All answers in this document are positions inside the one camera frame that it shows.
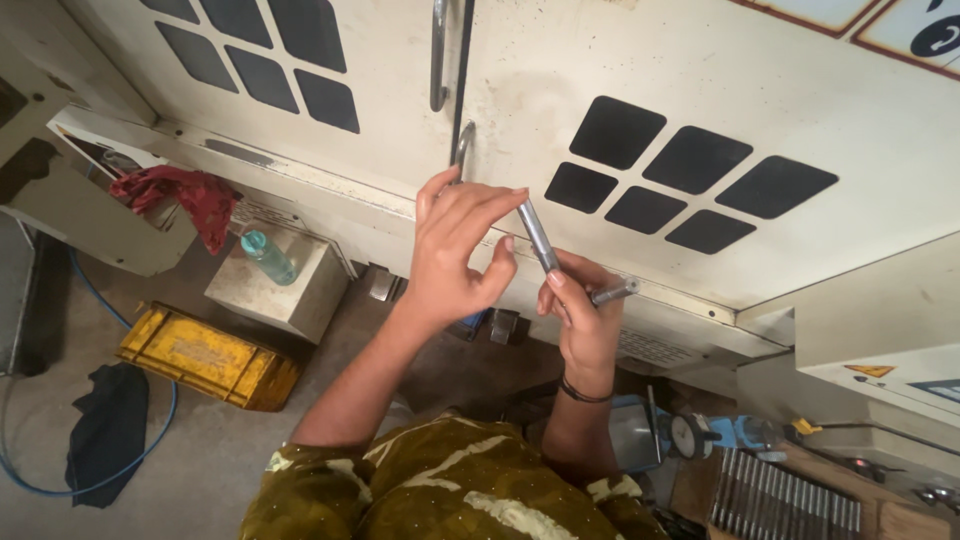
white metal box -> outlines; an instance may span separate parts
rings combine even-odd
[[[280,286],[247,258],[240,242],[205,295],[231,311],[320,343],[349,277],[328,242],[263,222],[251,223],[273,240],[297,268],[297,280]]]

olive green shirt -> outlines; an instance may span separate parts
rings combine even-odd
[[[366,455],[285,445],[241,540],[666,538],[626,475],[581,491],[503,423],[446,416],[393,430]]]

person's right hand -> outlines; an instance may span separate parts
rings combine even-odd
[[[613,284],[617,276],[602,266],[564,250],[556,250],[563,271],[552,270],[540,287],[537,314],[553,313],[563,321],[560,352],[567,371],[610,372],[623,318],[623,300],[594,307],[589,293]]]
[[[516,273],[514,237],[500,238],[483,274],[470,254],[498,219],[520,206],[528,190],[483,184],[450,185],[456,166],[431,178],[417,194],[417,231],[410,282],[396,311],[429,331],[493,305]]]

yellow warning sticker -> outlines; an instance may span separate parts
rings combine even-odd
[[[847,369],[858,371],[864,375],[876,377],[877,379],[897,369],[897,366],[843,366]]]

yellow plastic crate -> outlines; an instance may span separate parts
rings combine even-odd
[[[116,355],[218,400],[266,412],[283,409],[303,372],[299,362],[159,302],[133,325]]]

